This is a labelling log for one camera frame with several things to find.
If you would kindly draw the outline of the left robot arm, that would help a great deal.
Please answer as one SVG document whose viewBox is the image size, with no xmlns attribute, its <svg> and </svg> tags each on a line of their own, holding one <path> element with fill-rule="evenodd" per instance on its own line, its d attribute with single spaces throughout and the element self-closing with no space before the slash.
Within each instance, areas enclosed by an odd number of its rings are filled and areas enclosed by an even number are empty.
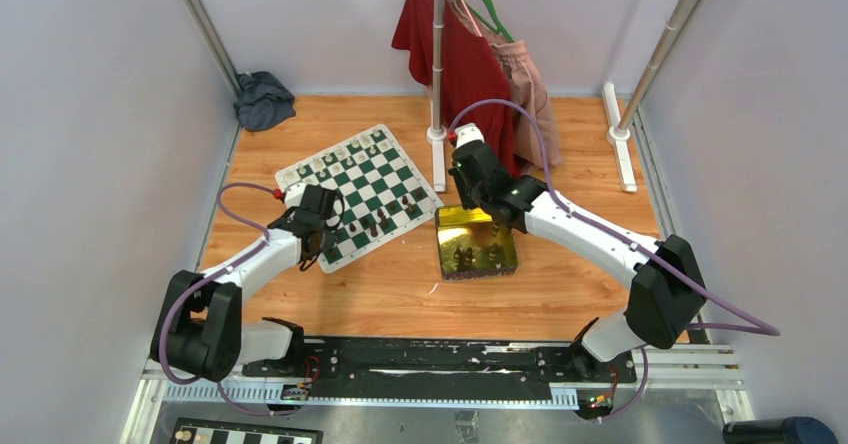
<svg viewBox="0 0 848 444">
<path fill-rule="evenodd" d="M 246 325 L 244 304 L 282 272 L 308 270 L 333 245 L 345 200 L 337 190 L 295 184 L 266 188 L 285 210 L 267 225 L 239 217 L 259 237 L 228 260 L 202 272 L 181 270 L 167 286 L 150 357 L 179 385 L 219 383 L 243 364 L 268 361 L 283 377 L 306 364 L 304 330 L 279 319 Z"/>
</svg>

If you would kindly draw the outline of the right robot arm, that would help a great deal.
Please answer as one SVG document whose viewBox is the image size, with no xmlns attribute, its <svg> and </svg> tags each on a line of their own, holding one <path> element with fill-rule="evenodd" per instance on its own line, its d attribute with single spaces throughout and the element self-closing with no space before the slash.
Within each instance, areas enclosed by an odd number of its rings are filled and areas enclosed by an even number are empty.
<svg viewBox="0 0 848 444">
<path fill-rule="evenodd" d="M 628 290 L 624 310 L 594 319 L 572 343 L 571 367 L 580 379 L 598 380 L 612 360 L 643 345 L 671 348 L 703 306 L 704 285 L 686 240 L 657 241 L 570 206 L 542 180 L 512 177 L 481 140 L 458 140 L 452 163 L 465 208 L 571 250 Z"/>
</svg>

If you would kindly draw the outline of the yellow metal tin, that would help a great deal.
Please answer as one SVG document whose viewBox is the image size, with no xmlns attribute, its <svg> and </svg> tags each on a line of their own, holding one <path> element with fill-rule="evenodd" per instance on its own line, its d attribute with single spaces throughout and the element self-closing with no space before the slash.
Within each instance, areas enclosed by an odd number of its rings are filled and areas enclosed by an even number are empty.
<svg viewBox="0 0 848 444">
<path fill-rule="evenodd" d="M 474 280 L 513 275 L 519 260 L 512 229 L 495 224 L 480 209 L 443 206 L 436 210 L 436 236 L 442 279 Z M 497 243 L 499 256 L 492 260 L 489 247 Z M 466 265 L 466 248 L 474 250 L 474 262 Z"/>
</svg>

